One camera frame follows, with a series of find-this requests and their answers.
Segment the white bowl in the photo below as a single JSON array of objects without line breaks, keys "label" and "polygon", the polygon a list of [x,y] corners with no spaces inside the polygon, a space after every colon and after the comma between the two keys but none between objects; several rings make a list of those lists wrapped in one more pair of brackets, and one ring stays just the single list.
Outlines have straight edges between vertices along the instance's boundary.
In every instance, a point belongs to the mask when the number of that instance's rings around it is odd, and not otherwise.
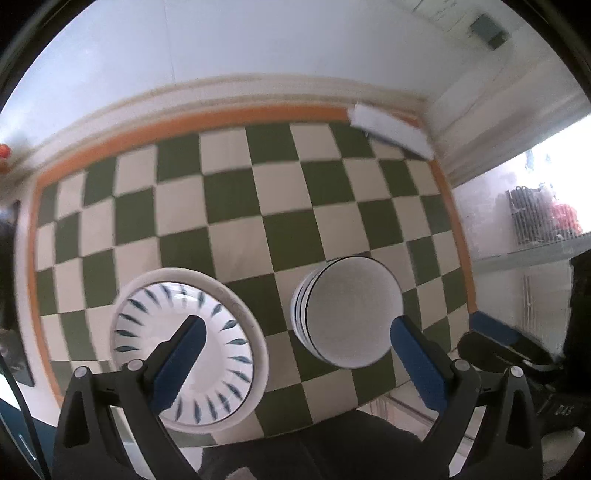
[{"label": "white bowl", "polygon": [[296,336],[316,357],[362,368],[390,349],[389,328],[402,315],[402,291],[380,262],[344,257],[302,281],[291,308]]},{"label": "white bowl", "polygon": [[119,369],[134,358],[147,358],[190,314],[205,320],[207,341],[172,408],[160,419],[180,432],[217,432],[254,411],[269,373],[261,328],[222,283],[184,268],[161,268],[132,280],[114,303],[111,362]]}]

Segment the blue leaf pattern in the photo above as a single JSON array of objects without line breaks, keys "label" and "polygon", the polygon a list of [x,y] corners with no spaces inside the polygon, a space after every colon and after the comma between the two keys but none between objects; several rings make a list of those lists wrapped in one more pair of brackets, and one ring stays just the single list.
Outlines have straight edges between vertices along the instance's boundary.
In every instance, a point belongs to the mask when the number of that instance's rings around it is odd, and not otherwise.
[{"label": "blue leaf pattern", "polygon": [[118,352],[131,352],[133,350],[139,350],[139,348],[136,348],[131,345],[122,345],[117,347],[115,350],[117,350]]},{"label": "blue leaf pattern", "polygon": [[125,320],[129,320],[130,322],[134,322],[137,325],[141,325],[142,327],[144,326],[142,322],[140,322],[135,317],[132,317],[131,315],[127,315],[126,313],[120,313],[119,316],[123,317]]},{"label": "blue leaf pattern", "polygon": [[226,383],[226,382],[224,382],[224,384],[227,386],[228,390],[230,392],[232,392],[238,400],[242,400],[242,394],[234,385],[232,385],[231,383]]},{"label": "blue leaf pattern", "polygon": [[240,380],[244,380],[246,383],[250,383],[251,379],[248,378],[247,375],[243,374],[242,372],[239,372],[238,370],[230,370],[228,369],[229,372],[232,372],[234,375],[236,375]]},{"label": "blue leaf pattern", "polygon": [[226,410],[228,413],[230,413],[230,402],[228,401],[228,399],[222,395],[220,392],[216,392],[217,393],[217,397],[220,399],[220,402],[222,402],[223,405],[223,409]]},{"label": "blue leaf pattern", "polygon": [[183,413],[183,399],[182,398],[179,398],[178,399],[177,412],[176,412],[176,414],[174,414],[174,421],[178,421],[178,419],[181,416],[181,413]]},{"label": "blue leaf pattern", "polygon": [[209,407],[209,413],[212,414],[212,418],[214,420],[217,420],[217,411],[216,411],[216,407],[213,404],[213,402],[209,399],[209,397],[205,397],[207,399],[207,406]]},{"label": "blue leaf pattern", "polygon": [[231,358],[232,360],[235,360],[236,362],[240,362],[242,364],[249,364],[249,365],[252,364],[252,360],[248,357],[243,356],[243,355],[231,356],[229,358]]},{"label": "blue leaf pattern", "polygon": [[244,338],[235,338],[230,340],[226,345],[246,345],[248,342]]},{"label": "blue leaf pattern", "polygon": [[141,310],[144,313],[148,313],[148,309],[140,301],[137,301],[135,299],[129,299],[129,303],[131,303],[138,310]]},{"label": "blue leaf pattern", "polygon": [[160,288],[162,289],[162,291],[166,295],[166,298],[168,298],[168,301],[170,302],[170,305],[172,306],[172,304],[173,304],[173,296],[170,293],[170,289],[166,285],[164,285],[163,283],[160,284]]},{"label": "blue leaf pattern", "polygon": [[223,305],[221,303],[218,303],[212,310],[212,317],[220,313],[222,311],[222,307]]},{"label": "blue leaf pattern", "polygon": [[116,330],[116,332],[123,337],[136,337],[137,338],[137,335],[134,334],[133,332],[130,332],[129,330]]},{"label": "blue leaf pattern", "polygon": [[199,424],[201,422],[201,408],[196,401],[193,402],[193,413],[195,415],[195,423]]},{"label": "blue leaf pattern", "polygon": [[223,328],[220,330],[220,332],[223,332],[224,330],[228,330],[229,328],[235,327],[238,324],[238,322],[236,320],[228,320],[226,322],[226,324],[223,326]]},{"label": "blue leaf pattern", "polygon": [[160,307],[160,301],[158,300],[158,297],[154,295],[153,292],[149,291],[147,288],[144,289],[144,292],[146,292],[146,295],[150,297],[150,300],[152,300],[156,305]]}]

